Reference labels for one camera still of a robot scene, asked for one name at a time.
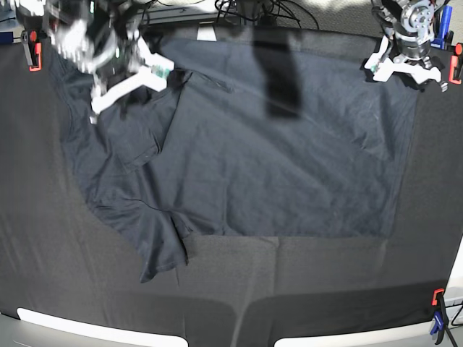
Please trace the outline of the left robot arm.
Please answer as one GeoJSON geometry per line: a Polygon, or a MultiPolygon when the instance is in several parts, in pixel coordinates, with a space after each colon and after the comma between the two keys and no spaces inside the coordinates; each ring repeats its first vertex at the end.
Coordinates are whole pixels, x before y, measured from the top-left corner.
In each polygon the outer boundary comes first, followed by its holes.
{"type": "Polygon", "coordinates": [[[430,57],[436,13],[443,1],[372,1],[371,12],[383,30],[378,51],[372,53],[364,68],[376,82],[387,82],[395,73],[411,77],[422,86],[437,82],[442,92],[448,83],[430,57]]]}

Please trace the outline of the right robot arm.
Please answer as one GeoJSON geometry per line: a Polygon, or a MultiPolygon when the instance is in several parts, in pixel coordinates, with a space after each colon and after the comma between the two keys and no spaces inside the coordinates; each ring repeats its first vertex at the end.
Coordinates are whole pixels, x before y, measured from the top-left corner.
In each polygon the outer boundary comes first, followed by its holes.
{"type": "Polygon", "coordinates": [[[2,1],[23,27],[31,72],[42,67],[42,43],[93,77],[90,122],[139,87],[161,92],[174,62],[150,51],[143,37],[151,1],[2,1]]]}

